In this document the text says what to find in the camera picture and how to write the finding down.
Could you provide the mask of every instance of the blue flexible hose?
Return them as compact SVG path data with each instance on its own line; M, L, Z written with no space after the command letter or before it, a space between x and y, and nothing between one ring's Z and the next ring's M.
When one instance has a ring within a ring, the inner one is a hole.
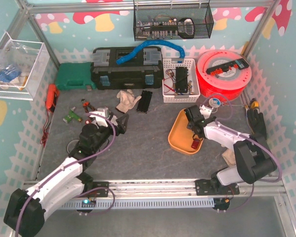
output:
M174 43L171 43L171 42L168 42L168 41L164 41L164 40L161 40L161 39L158 39L158 40L147 40L147 41L143 42L142 44L138 45L137 47L135 47L134 50L131 53L129 53L129 54L127 54L127 55L125 55L125 56L117 59L116 64L120 65L122 63L125 63L125 62L131 60L133 57L136 56L136 54L140 50L142 50L143 48L148 47L150 45L164 45L164 46L168 46L170 48L173 48L173 49L177 50L180 53L180 58L184 58L185 57L184 49L181 46L175 45Z

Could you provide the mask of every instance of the green case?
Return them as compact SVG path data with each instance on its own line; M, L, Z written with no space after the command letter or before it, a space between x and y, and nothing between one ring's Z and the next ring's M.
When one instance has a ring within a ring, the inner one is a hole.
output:
M55 84L59 90L92 89L96 85L91 81L91 63L63 63L59 67Z

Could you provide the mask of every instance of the work glove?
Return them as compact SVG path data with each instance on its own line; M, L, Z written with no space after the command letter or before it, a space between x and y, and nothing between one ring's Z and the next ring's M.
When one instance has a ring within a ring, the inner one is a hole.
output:
M266 127L264 122L263 113L258 113L257 110L249 109L247 111L247 118L249 126L253 133L259 133L266 139Z
M116 109L122 113L126 113L128 110L132 109L142 98L141 95L135 98L132 90L121 90L116 97L120 98L120 103L116 106Z

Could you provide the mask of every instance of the black toolbox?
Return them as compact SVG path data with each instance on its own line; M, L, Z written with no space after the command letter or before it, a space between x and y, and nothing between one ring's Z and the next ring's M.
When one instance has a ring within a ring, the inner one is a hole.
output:
M134 47L97 48L93 51L91 80L99 90L160 88L163 79L162 53L156 46L146 47L130 61L116 60Z

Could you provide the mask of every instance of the robotic arm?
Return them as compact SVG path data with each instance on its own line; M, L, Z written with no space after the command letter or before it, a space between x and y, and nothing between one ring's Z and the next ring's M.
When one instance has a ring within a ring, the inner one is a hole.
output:
M92 113L109 119L115 127L117 136L126 132L128 114L117 118L113 113L109 112L108 108L99 108ZM20 209L29 196L34 191L39 190L27 205L19 229L19 234L22 237L35 236L41 230L47 218L60 206L75 196L93 188L93 178L84 171L93 163L96 157L83 162L78 161L95 154L111 135L113 135L113 129L108 126L103 118L96 117L92 123L85 125L74 149L57 169L34 186L26 190L17 189L12 193L3 221L15 230ZM64 169L66 165L75 161L77 163ZM38 189L42 183L53 175L55 176L51 182L47 182L41 189Z
M216 174L215 178L221 185L227 186L239 182L252 184L277 168L273 159L263 149L246 139L252 139L269 150L262 135L237 132L216 122L216 117L210 117L210 113L211 110L205 106L199 109L197 105L194 105L185 109L187 127L195 135L216 141L235 153L236 165Z

